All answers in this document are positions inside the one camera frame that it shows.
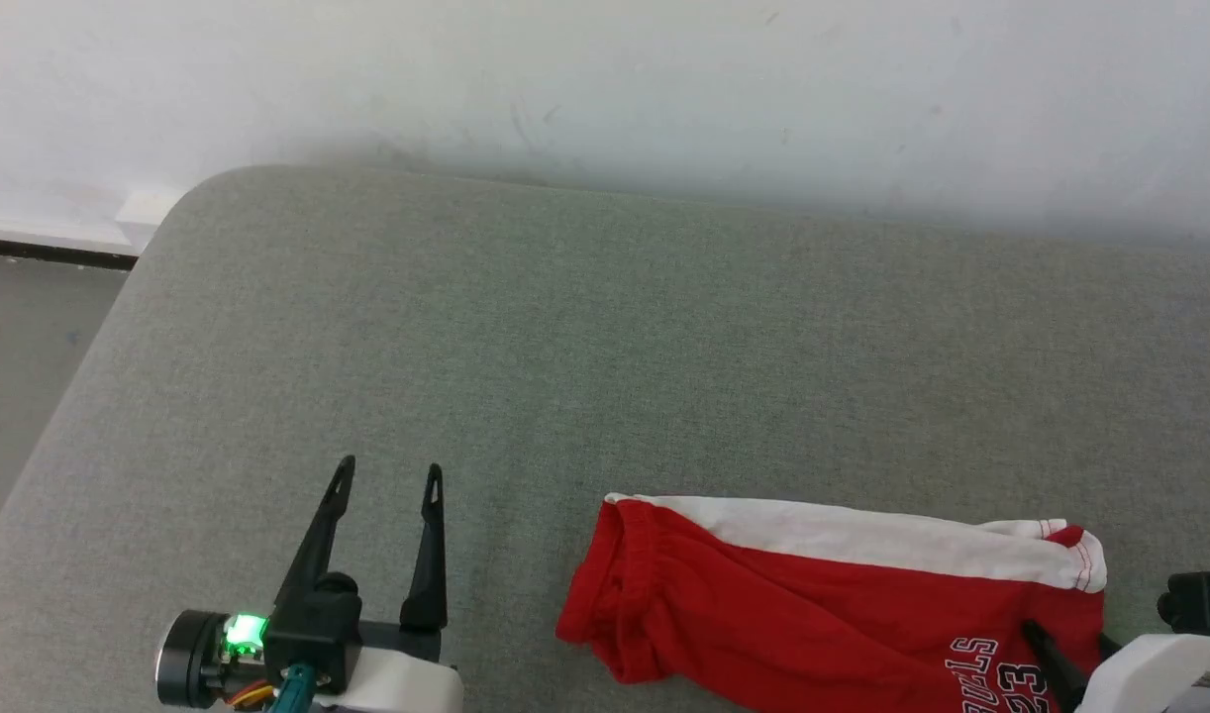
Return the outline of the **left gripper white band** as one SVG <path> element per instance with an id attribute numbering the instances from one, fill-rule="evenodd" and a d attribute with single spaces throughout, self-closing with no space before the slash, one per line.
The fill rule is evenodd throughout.
<path id="1" fill-rule="evenodd" d="M 359 609 L 355 581 L 330 573 L 338 524 L 347 513 L 356 458 L 340 459 L 273 599 L 278 609 L 310 594 L 340 596 Z M 446 596 L 444 473 L 430 464 L 421 498 L 421 537 L 409 594 L 398 623 L 361 620 L 359 656 L 342 694 L 315 694 L 311 713 L 463 713 L 463 680 L 440 663 L 442 629 L 450 622 Z"/>

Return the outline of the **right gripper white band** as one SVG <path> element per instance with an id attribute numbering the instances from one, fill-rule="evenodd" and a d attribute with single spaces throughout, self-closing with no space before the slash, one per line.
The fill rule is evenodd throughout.
<path id="1" fill-rule="evenodd" d="M 1165 713 L 1210 677 L 1206 636 L 1140 636 L 1089 675 L 1041 623 L 1025 620 L 1021 629 L 1060 711 Z"/>

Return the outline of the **red and white basketball shorts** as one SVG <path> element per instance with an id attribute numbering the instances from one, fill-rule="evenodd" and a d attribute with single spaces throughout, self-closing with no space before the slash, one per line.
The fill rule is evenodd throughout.
<path id="1" fill-rule="evenodd" d="M 555 634 L 756 713 L 1060 713 L 1022 623 L 1091 672 L 1107 579 L 1064 519 L 610 493 Z"/>

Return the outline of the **grey fabric sofa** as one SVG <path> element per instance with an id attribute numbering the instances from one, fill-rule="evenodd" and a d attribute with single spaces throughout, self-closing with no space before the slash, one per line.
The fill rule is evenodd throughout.
<path id="1" fill-rule="evenodd" d="M 1210 571 L 1210 252 L 365 168 L 211 177 L 136 261 L 0 514 L 0 713 L 165 713 L 188 608 L 265 613 L 342 456 L 393 620 L 444 468 L 477 713 L 720 713 L 555 619 L 607 491 L 1054 516 L 1116 638 Z"/>

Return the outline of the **white baseboard with black strip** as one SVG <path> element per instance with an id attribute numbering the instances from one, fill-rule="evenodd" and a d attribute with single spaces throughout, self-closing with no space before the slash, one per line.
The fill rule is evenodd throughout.
<path id="1" fill-rule="evenodd" d="M 185 194 L 161 186 L 60 185 L 47 206 L 0 208 L 0 248 L 62 253 L 69 261 L 136 261 Z"/>

